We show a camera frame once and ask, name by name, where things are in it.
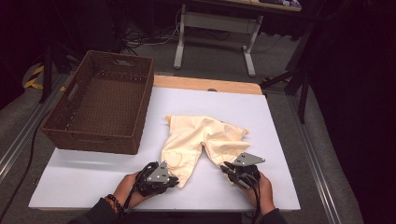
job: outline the person's left hand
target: person's left hand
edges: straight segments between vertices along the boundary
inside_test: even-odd
[[[138,173],[134,173],[132,175],[126,175],[119,185],[116,188],[116,191],[114,191],[114,197],[119,201],[119,204],[121,206],[124,206],[126,198],[128,197],[129,191],[131,190],[132,186],[134,185],[134,182],[136,181],[136,176]],[[142,203],[143,201],[153,197],[155,194],[143,197],[139,191],[135,191],[132,194],[131,201],[129,202],[129,208],[134,208],[138,204]]]

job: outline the human hand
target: human hand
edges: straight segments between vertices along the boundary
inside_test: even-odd
[[[129,191],[131,190],[132,186],[134,185],[134,182],[136,181],[136,176],[138,173],[134,173],[132,175],[126,175],[119,185],[116,188],[116,191],[114,191],[114,197],[119,201],[119,204],[121,206],[124,206],[126,198],[128,197]],[[135,191],[132,194],[131,201],[129,201],[129,208],[134,208],[138,206],[140,203],[143,201],[153,197],[155,194],[143,197],[139,191]]]
[[[259,186],[256,187],[260,188],[260,207],[262,215],[265,215],[272,210],[275,209],[274,199],[273,199],[273,191],[271,181],[262,173],[260,172],[260,182]],[[256,206],[256,196],[254,194],[253,189],[245,189],[243,187],[238,186],[242,191],[246,193],[250,202]]]

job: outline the white table leg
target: white table leg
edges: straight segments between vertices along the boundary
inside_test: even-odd
[[[253,33],[250,35],[250,42],[248,46],[242,47],[245,55],[245,61],[247,64],[247,72],[250,77],[256,76],[256,72],[254,71],[253,61],[251,61],[250,52],[251,49],[253,48],[254,41],[256,40],[257,33],[259,32],[261,25],[262,25],[262,16],[259,16],[257,22],[254,24]]]
[[[178,43],[177,43],[177,50],[174,62],[174,68],[180,69],[181,67],[181,60],[183,58],[183,49],[184,49],[184,26],[186,20],[186,5],[183,5],[181,8],[181,16],[180,16],[180,31],[178,34]]]

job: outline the white tabletop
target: white tabletop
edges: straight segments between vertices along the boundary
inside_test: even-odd
[[[211,116],[249,130],[247,152],[266,159],[259,170],[272,181],[276,207],[298,210],[291,180],[271,114],[262,95],[153,88],[137,155],[55,148],[29,207],[42,210],[88,209],[113,193],[124,175],[161,159],[168,134],[166,115]],[[245,194],[231,186],[221,170],[201,154],[183,189],[168,189],[141,204],[138,211],[252,210]]]

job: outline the black sleeve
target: black sleeve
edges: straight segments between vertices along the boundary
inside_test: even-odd
[[[75,217],[67,224],[109,224],[115,221],[118,216],[111,209],[111,205],[103,198],[88,212],[79,217]]]
[[[288,224],[288,222],[282,217],[279,209],[274,209],[262,217],[260,224]]]

